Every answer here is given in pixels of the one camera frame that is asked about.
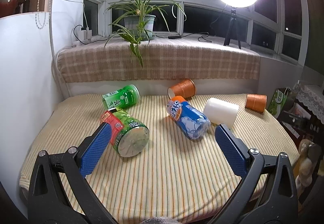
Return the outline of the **white plastic cup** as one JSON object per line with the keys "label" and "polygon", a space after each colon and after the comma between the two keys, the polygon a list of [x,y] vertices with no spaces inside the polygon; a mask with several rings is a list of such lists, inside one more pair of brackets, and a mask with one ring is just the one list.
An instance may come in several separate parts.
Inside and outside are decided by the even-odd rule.
{"label": "white plastic cup", "polygon": [[231,129],[236,120],[238,110],[239,105],[212,97],[206,102],[203,113],[211,123],[217,125],[225,124]]}

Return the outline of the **orange cup far right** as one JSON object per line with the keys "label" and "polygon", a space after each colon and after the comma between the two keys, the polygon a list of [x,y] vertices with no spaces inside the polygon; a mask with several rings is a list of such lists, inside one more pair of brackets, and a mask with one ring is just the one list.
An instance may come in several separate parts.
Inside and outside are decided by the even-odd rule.
{"label": "orange cup far right", "polygon": [[263,113],[266,109],[267,96],[259,94],[247,94],[245,100],[245,108]]}

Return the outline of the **blue arctic labelled cup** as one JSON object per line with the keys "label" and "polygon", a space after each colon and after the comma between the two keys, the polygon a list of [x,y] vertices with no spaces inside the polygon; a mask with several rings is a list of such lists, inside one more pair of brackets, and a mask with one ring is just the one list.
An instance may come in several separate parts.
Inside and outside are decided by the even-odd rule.
{"label": "blue arctic labelled cup", "polygon": [[205,114],[191,106],[182,96],[170,99],[166,111],[190,140],[203,137],[211,124]]}

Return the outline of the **plush toy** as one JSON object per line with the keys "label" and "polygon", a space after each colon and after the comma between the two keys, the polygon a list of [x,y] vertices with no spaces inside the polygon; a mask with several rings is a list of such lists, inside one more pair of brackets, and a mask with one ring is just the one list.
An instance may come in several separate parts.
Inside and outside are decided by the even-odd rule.
{"label": "plush toy", "polygon": [[300,196],[312,183],[312,174],[321,155],[321,147],[311,140],[303,139],[299,145],[298,175],[295,179],[297,195]]}

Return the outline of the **green red labelled cup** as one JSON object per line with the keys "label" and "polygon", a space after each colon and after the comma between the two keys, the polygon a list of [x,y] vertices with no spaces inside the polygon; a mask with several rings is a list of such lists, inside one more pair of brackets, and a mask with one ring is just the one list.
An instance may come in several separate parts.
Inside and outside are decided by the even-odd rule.
{"label": "green red labelled cup", "polygon": [[138,155],[148,144],[148,127],[123,109],[106,110],[100,122],[111,126],[110,144],[122,157],[129,158]]}

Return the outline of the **striped yellow mattress cover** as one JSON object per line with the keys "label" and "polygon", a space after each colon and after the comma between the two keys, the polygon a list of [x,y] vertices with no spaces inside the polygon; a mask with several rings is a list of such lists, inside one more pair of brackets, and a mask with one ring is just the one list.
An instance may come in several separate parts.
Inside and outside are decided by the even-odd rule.
{"label": "striped yellow mattress cover", "polygon": [[[208,219],[221,210],[240,182],[215,140],[215,125],[202,138],[190,140],[167,113],[168,102],[167,96],[141,97],[128,114],[148,127],[148,144],[130,158],[107,146],[86,177],[119,223],[160,216],[182,223]],[[103,113],[97,94],[69,97],[57,105],[22,166],[19,188],[24,198],[38,153],[63,153],[78,146],[95,132]]]}

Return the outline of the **green tea paper cup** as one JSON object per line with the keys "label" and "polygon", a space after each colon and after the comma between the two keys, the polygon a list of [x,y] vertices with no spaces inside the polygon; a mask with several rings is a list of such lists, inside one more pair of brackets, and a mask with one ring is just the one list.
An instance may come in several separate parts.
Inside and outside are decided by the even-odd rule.
{"label": "green tea paper cup", "polygon": [[139,99],[140,93],[138,88],[133,84],[102,95],[102,101],[105,109],[116,107],[126,109],[137,104]]}

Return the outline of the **green paper bag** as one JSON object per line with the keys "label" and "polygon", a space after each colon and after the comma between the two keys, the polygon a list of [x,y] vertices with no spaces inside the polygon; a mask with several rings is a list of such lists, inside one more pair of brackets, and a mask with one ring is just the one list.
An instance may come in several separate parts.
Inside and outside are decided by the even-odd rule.
{"label": "green paper bag", "polygon": [[289,87],[278,88],[275,90],[274,95],[267,108],[268,112],[272,114],[274,118],[279,117],[290,92],[291,92],[291,88]]}

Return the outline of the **spider plant in pot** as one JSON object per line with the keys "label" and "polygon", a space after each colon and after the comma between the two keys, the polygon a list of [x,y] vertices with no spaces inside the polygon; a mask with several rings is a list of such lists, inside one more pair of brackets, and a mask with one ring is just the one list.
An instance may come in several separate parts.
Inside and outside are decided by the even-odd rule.
{"label": "spider plant in pot", "polygon": [[140,65],[143,65],[143,58],[140,52],[140,44],[144,41],[150,42],[153,39],[153,28],[155,15],[152,12],[157,11],[162,17],[167,30],[169,25],[165,18],[167,4],[157,5],[155,0],[120,0],[108,7],[108,10],[121,10],[123,14],[113,20],[111,26],[117,27],[107,42],[114,37],[121,37],[129,43],[130,51],[137,57]]}

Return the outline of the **orange cup near backrest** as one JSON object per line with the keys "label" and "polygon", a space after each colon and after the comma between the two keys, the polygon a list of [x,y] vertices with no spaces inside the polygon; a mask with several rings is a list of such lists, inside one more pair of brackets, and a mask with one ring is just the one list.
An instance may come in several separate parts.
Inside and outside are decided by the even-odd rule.
{"label": "orange cup near backrest", "polygon": [[185,79],[169,87],[167,94],[170,99],[175,96],[182,96],[184,99],[187,99],[196,94],[196,87],[191,79]]}

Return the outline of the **plaid brown blanket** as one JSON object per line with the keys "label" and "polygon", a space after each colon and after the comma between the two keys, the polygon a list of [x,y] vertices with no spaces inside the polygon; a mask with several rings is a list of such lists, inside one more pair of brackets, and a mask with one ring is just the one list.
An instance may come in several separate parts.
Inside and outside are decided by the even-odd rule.
{"label": "plaid brown blanket", "polygon": [[194,38],[155,38],[138,48],[141,59],[118,38],[79,45],[58,52],[56,66],[66,83],[259,78],[260,56],[245,48]]}

